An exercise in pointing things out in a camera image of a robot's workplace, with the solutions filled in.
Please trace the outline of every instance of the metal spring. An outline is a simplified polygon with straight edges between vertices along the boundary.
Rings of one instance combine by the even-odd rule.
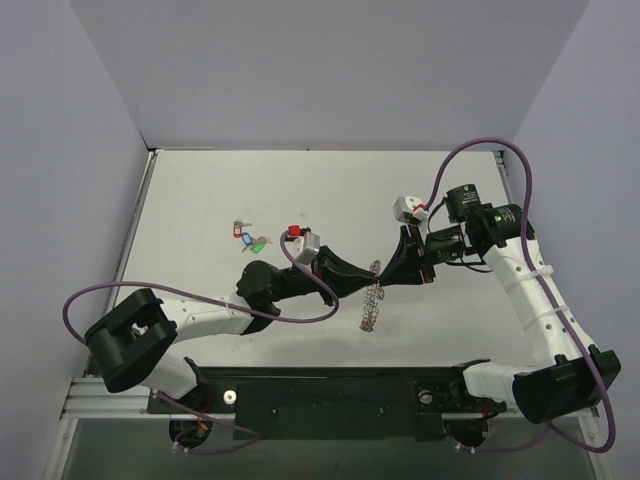
[[[380,260],[376,260],[369,266],[369,271],[380,275],[382,264]],[[364,314],[362,315],[362,322],[360,322],[360,330],[363,332],[373,332],[373,326],[378,320],[378,302],[384,299],[384,288],[379,284],[369,285],[366,289],[364,297]]]

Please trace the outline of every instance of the red object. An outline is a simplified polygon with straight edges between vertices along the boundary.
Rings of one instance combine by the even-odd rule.
[[[300,228],[300,225],[291,225],[289,227],[289,236],[290,237],[301,237],[302,236],[302,229]]]

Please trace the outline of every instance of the purple cable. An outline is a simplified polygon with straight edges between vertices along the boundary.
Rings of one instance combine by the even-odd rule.
[[[328,318],[333,317],[338,312],[338,308],[340,307],[340,300],[338,299],[338,296],[335,294],[333,290],[331,290],[329,285],[324,283],[322,280],[316,277],[313,273],[307,270],[304,265],[302,265],[295,258],[293,258],[293,255],[289,253],[285,245],[285,240],[287,236],[288,236],[288,232],[284,232],[280,236],[280,248],[282,249],[282,253],[284,253],[284,256],[287,257],[287,259],[291,262],[291,264],[294,267],[296,267],[298,270],[304,273],[313,282],[315,282],[320,288],[322,288],[325,292],[329,294],[329,296],[333,300],[333,308],[331,309],[331,311],[329,311],[329,313],[325,313],[324,315],[321,315],[319,317],[313,317],[308,319],[276,317],[275,315],[269,315],[268,313],[252,310],[250,308],[243,307],[241,305],[235,305],[233,303],[225,303],[223,301],[216,300],[215,298],[210,298],[202,295],[197,295],[195,293],[185,292],[184,290],[179,290],[177,288],[169,287],[166,285],[160,285],[157,283],[150,283],[150,282],[137,282],[137,281],[124,280],[120,282],[100,283],[97,285],[91,285],[89,287],[83,288],[82,290],[78,290],[64,302],[64,305],[62,307],[62,321],[64,322],[64,326],[67,328],[67,330],[69,330],[69,333],[80,343],[85,344],[86,342],[84,341],[84,338],[82,338],[82,336],[76,331],[76,329],[73,328],[73,326],[71,325],[71,322],[69,321],[69,307],[71,303],[73,303],[73,301],[76,298],[81,297],[82,295],[85,295],[87,293],[94,292],[96,290],[102,290],[105,288],[114,288],[114,287],[153,288],[155,290],[162,290],[164,292],[180,295],[181,297],[191,298],[199,302],[210,303],[213,305],[217,305],[219,307],[231,308],[232,310],[238,310],[240,312],[248,313],[256,317],[268,318],[269,320],[276,320],[278,322],[285,322],[285,323],[316,323],[316,322],[322,322],[323,320],[327,320]]]
[[[479,145],[481,143],[497,143],[498,145],[507,147],[516,154],[516,156],[522,163],[522,167],[524,168],[526,185],[525,185],[524,203],[522,205],[522,221],[520,223],[520,244],[522,246],[522,253],[524,254],[524,259],[527,262],[527,266],[529,267],[529,270],[533,272],[536,270],[536,267],[531,258],[531,254],[529,253],[529,245],[527,244],[527,223],[529,219],[529,207],[531,205],[533,178],[531,175],[531,165],[529,164],[529,160],[527,159],[527,156],[520,149],[520,147],[518,147],[515,143],[509,140],[504,140],[502,138],[497,138],[497,137],[480,137],[480,138],[475,138],[473,140],[469,140],[468,142],[465,142],[462,145],[459,145],[458,147],[453,149],[451,153],[449,153],[449,155],[446,156],[446,158],[442,162],[442,165],[440,165],[440,168],[438,169],[438,173],[436,174],[436,179],[433,185],[433,191],[431,192],[431,197],[429,197],[429,201],[425,205],[425,210],[428,211],[429,208],[431,208],[431,205],[433,204],[433,202],[435,201],[435,198],[438,195],[438,188],[440,187],[442,175],[444,174],[444,171],[447,168],[447,165],[449,165],[449,163],[451,162],[451,160],[453,160],[453,158],[462,150],[465,150],[474,145]],[[553,295],[553,292],[549,288],[549,285],[547,284],[545,279],[540,275],[536,276],[535,278],[540,284],[540,287],[544,291],[545,295],[549,299],[549,303],[551,304],[551,306],[554,309],[558,309],[560,305],[558,304],[558,301]],[[616,441],[616,423],[613,417],[613,407],[611,406],[611,400],[609,399],[609,395],[607,394],[607,387],[605,386],[604,381],[602,380],[602,375],[600,375],[598,368],[596,367],[595,363],[593,363],[593,360],[591,359],[589,352],[580,341],[578,334],[571,326],[571,323],[567,319],[564,312],[562,310],[558,310],[557,315],[558,315],[558,318],[560,319],[560,322],[562,323],[564,328],[566,328],[567,332],[571,336],[571,339],[576,344],[576,347],[578,347],[578,350],[580,350],[580,353],[582,354],[585,362],[587,363],[587,366],[589,367],[589,370],[593,375],[593,379],[595,380],[596,385],[598,386],[598,391],[600,392],[600,397],[602,398],[602,405],[604,406],[604,411],[607,416],[609,433],[607,436],[607,441],[604,443],[604,445],[602,445],[601,447],[593,447],[591,445],[587,445],[584,442],[581,442],[580,440],[573,438],[571,435],[567,434],[566,432],[556,427],[550,421],[547,422],[547,426],[551,430],[553,430],[555,433],[560,435],[562,438],[564,438],[565,440],[568,440],[569,442],[573,443],[574,445],[584,450],[587,450],[592,453],[608,452]]]
[[[173,398],[169,397],[168,395],[162,393],[162,392],[157,392],[154,393],[155,396],[158,397],[158,399],[162,400],[163,402],[171,405],[174,408],[177,408],[178,410],[182,410],[185,413],[190,413],[191,415],[195,415],[196,417],[203,419],[203,420],[208,420],[209,422],[216,424],[216,425],[220,425],[222,427],[225,428],[230,428],[232,430],[235,430],[237,432],[242,432],[242,433],[248,433],[249,435],[252,435],[253,438],[247,440],[246,442],[242,442],[242,443],[238,443],[237,445],[233,445],[231,447],[224,447],[224,448],[219,448],[216,450],[203,450],[203,449],[190,449],[187,447],[182,446],[182,451],[187,453],[193,453],[194,455],[221,455],[223,453],[230,453],[230,452],[235,452],[236,450],[241,450],[243,448],[249,447],[251,445],[253,445],[254,443],[258,442],[260,440],[260,434],[258,432],[254,432],[253,430],[249,430],[248,428],[244,428],[241,427],[239,425],[235,425],[233,423],[229,423],[229,422],[225,422],[224,420],[220,420],[218,418],[213,418],[210,415],[206,415],[202,412],[198,412],[197,410],[193,410],[185,405],[182,405],[181,403],[176,402]],[[187,430],[184,430],[182,432],[180,432],[178,435],[176,435],[176,437],[174,438],[174,442],[179,443],[180,439],[182,437],[184,437],[187,433],[189,432],[193,432],[195,430],[197,430],[200,427],[193,427],[193,428],[188,428]]]

